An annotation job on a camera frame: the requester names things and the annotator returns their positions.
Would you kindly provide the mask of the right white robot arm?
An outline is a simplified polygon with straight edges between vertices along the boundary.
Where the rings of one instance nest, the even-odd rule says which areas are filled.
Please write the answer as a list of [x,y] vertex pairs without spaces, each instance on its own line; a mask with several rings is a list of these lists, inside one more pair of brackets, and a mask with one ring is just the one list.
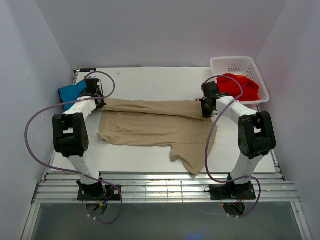
[[[205,145],[206,173],[214,182],[231,186],[249,183],[260,161],[276,147],[271,115],[267,111],[256,111],[241,104],[238,99],[242,97],[244,90],[238,82],[236,85],[240,89],[240,94],[233,97],[226,92],[221,92],[217,84],[208,79],[201,85],[203,98],[200,99],[204,118],[211,118],[214,113],[217,113]],[[208,166],[209,143],[222,116],[228,117],[237,124],[237,143],[240,150],[235,167],[225,181],[213,178]]]

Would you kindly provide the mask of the beige t shirt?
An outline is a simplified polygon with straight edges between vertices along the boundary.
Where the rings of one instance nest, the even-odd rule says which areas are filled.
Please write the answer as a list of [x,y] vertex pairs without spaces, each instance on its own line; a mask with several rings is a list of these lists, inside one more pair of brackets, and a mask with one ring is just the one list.
[[204,118],[198,100],[143,101],[106,99],[97,137],[112,145],[171,147],[170,160],[181,160],[197,175],[205,167],[208,136],[211,150],[218,128]]

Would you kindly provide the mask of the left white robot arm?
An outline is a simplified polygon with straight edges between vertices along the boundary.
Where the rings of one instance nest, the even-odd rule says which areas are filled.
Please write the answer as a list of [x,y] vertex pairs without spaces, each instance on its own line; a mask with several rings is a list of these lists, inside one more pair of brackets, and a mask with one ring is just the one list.
[[70,109],[52,118],[53,144],[57,153],[68,159],[75,170],[81,173],[80,184],[94,185],[101,177],[98,168],[91,162],[86,151],[89,148],[89,136],[85,120],[105,103],[101,80],[88,78],[85,89]]

